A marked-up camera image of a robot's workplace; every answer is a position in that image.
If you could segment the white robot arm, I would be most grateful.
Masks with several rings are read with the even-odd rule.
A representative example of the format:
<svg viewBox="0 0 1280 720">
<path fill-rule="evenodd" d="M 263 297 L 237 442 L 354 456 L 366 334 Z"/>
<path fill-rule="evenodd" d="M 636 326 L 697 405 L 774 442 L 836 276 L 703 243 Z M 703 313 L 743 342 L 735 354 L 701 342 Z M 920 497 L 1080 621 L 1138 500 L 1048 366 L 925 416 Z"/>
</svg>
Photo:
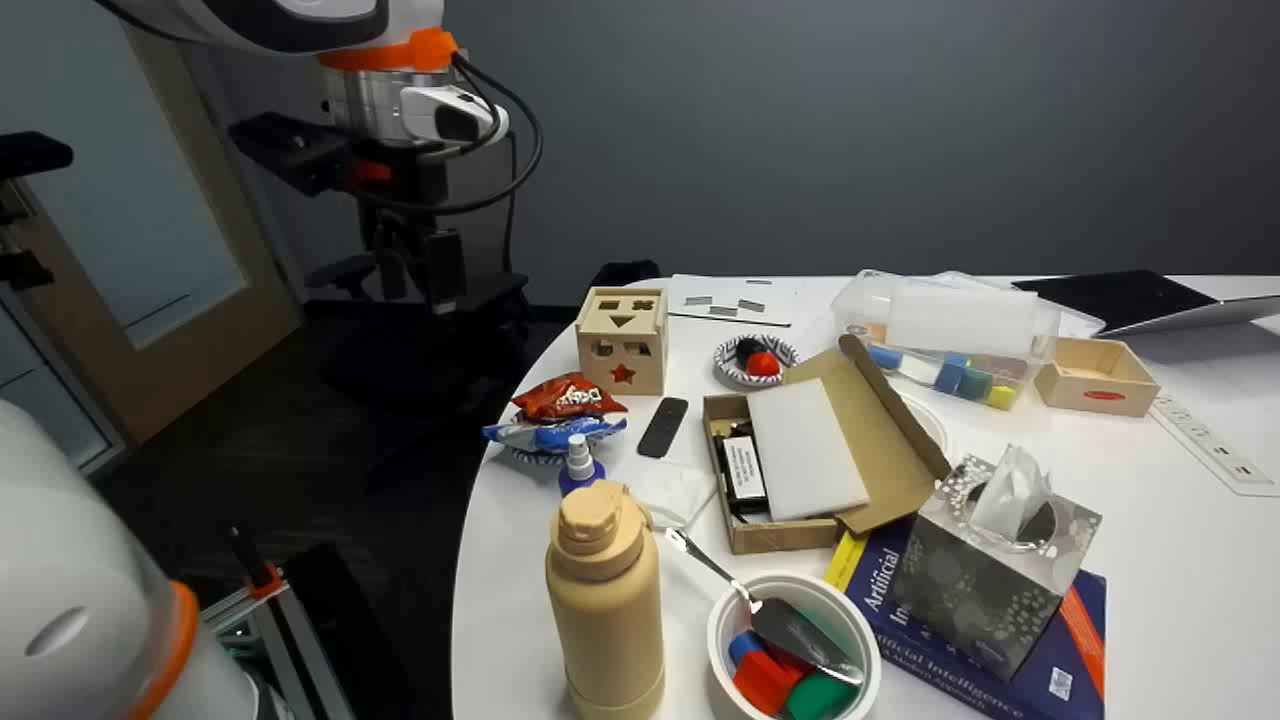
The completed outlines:
<svg viewBox="0 0 1280 720">
<path fill-rule="evenodd" d="M 117 19 L 189 44 L 313 57 L 325 126 L 252 115 L 233 140 L 302 191 L 395 204 L 380 153 L 459 156 L 509 138 L 509 109 L 471 93 L 443 29 L 449 0 L 99 0 Z M 233 661 L 189 584 L 150 548 L 18 405 L 0 408 L 0 720 L 294 720 Z"/>
</svg>

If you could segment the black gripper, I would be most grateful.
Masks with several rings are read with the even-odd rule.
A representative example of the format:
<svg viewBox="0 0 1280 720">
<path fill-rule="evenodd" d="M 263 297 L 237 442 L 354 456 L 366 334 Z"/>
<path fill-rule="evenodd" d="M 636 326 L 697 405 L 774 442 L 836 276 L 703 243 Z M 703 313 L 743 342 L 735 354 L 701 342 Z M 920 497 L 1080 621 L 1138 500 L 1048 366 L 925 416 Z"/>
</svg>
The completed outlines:
<svg viewBox="0 0 1280 720">
<path fill-rule="evenodd" d="M 367 276 L 380 276 L 383 300 L 422 294 L 429 306 L 451 306 L 464 297 L 459 234 L 439 223 L 449 198 L 439 166 L 279 112 L 237 120 L 228 138 L 288 189 L 356 201 L 366 252 L 320 269 L 320 286 L 338 286 L 354 300 L 366 300 Z"/>
</svg>

